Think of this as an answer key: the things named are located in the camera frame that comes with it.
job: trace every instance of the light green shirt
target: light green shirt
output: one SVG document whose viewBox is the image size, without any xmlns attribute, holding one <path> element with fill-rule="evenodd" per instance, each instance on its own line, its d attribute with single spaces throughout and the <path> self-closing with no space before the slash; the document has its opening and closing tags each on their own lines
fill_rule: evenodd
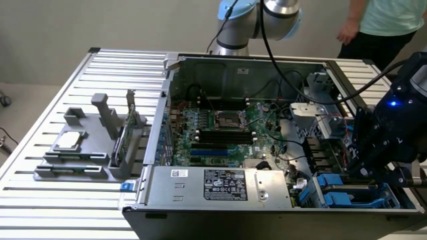
<svg viewBox="0 0 427 240">
<path fill-rule="evenodd" d="M 427 0 L 369 0 L 361 32 L 375 36 L 402 36 L 423 25 Z"/>
</svg>

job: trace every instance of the person's hand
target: person's hand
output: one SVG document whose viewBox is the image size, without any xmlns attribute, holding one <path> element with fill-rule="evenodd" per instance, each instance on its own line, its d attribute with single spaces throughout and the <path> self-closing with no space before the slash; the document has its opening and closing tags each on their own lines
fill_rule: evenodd
<svg viewBox="0 0 427 240">
<path fill-rule="evenodd" d="M 349 19 L 341 28 L 337 39 L 345 44 L 350 44 L 359 32 L 359 21 Z"/>
</svg>

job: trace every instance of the floor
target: floor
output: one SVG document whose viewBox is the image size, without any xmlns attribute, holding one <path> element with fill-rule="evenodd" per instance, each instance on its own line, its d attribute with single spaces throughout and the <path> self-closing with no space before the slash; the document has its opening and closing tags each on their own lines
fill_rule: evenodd
<svg viewBox="0 0 427 240">
<path fill-rule="evenodd" d="M 62 86 L 0 83 L 0 90 L 12 99 L 8 107 L 0 106 L 0 127 L 19 142 L 46 110 Z M 6 144 L 15 149 L 16 144 L 7 139 Z M 8 159 L 0 154 L 0 166 Z"/>
</svg>

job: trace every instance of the power supply label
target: power supply label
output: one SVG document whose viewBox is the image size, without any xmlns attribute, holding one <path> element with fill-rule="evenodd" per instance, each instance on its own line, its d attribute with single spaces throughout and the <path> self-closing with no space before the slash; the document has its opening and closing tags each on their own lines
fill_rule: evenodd
<svg viewBox="0 0 427 240">
<path fill-rule="evenodd" d="M 248 191 L 246 171 L 243 170 L 204 170 L 206 200 L 215 201 L 247 201 Z"/>
</svg>

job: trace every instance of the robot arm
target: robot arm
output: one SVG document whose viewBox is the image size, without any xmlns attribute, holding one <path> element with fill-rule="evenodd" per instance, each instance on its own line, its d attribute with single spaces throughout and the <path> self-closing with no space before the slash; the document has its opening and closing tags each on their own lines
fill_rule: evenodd
<svg viewBox="0 0 427 240">
<path fill-rule="evenodd" d="M 427 187 L 427 53 L 406 61 L 375 110 L 358 109 L 350 175 L 401 187 Z"/>
<path fill-rule="evenodd" d="M 227 12 L 235 0 L 222 0 L 219 4 L 219 28 L 227 19 Z M 247 56 L 250 39 L 262 39 L 258 0 L 239 0 L 216 39 L 215 55 Z M 265 27 L 269 39 L 290 38 L 302 20 L 298 0 L 265 0 Z"/>
</svg>

